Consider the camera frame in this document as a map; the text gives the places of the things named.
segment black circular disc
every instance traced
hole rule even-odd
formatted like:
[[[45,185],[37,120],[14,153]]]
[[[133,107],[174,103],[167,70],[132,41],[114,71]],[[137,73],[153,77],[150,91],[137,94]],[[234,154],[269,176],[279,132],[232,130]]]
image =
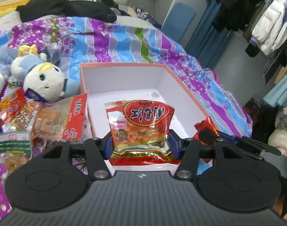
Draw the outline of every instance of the black circular disc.
[[[206,170],[198,185],[213,205],[234,212],[253,212],[271,207],[281,193],[276,167],[265,161],[228,159]]]
[[[71,205],[87,188],[87,177],[69,164],[25,165],[5,182],[9,201],[27,211],[53,211]]]

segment plush toy eye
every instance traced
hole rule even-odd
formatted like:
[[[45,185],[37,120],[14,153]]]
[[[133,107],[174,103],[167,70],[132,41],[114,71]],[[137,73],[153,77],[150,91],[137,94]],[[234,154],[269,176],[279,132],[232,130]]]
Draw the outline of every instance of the plush toy eye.
[[[45,75],[44,74],[40,74],[39,78],[40,78],[41,81],[43,81],[43,80],[45,80]]]

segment open box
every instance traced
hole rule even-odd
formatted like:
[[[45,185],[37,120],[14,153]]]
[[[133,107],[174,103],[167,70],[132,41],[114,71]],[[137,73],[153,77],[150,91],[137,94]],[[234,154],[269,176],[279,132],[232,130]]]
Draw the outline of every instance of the open box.
[[[86,63],[81,64],[80,73],[81,92],[88,93],[94,137],[110,132],[105,104],[114,101],[145,99],[174,107],[170,129],[181,138],[193,137],[197,132],[194,125],[208,117],[191,91],[166,65]]]

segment duck plush toy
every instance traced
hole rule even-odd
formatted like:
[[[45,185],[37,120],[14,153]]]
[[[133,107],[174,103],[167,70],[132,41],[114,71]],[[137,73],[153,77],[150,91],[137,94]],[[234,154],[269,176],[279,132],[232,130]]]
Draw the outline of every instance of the duck plush toy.
[[[59,67],[46,62],[46,55],[38,56],[36,45],[21,46],[12,62],[11,74],[23,82],[25,96],[38,102],[56,102],[77,95],[79,83],[67,79]]]

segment metal screw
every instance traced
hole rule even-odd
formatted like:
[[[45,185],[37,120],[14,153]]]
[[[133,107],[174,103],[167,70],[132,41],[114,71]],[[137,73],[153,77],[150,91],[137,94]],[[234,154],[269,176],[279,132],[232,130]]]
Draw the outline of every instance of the metal screw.
[[[223,138],[217,138],[216,141],[217,141],[218,143],[223,143],[225,140],[224,140]]]
[[[192,173],[187,170],[181,170],[177,173],[177,176],[180,178],[189,178],[192,176]]]
[[[95,171],[94,172],[94,176],[97,177],[97,178],[105,178],[108,176],[108,172],[107,171],[104,171],[104,170],[98,170],[98,171]]]

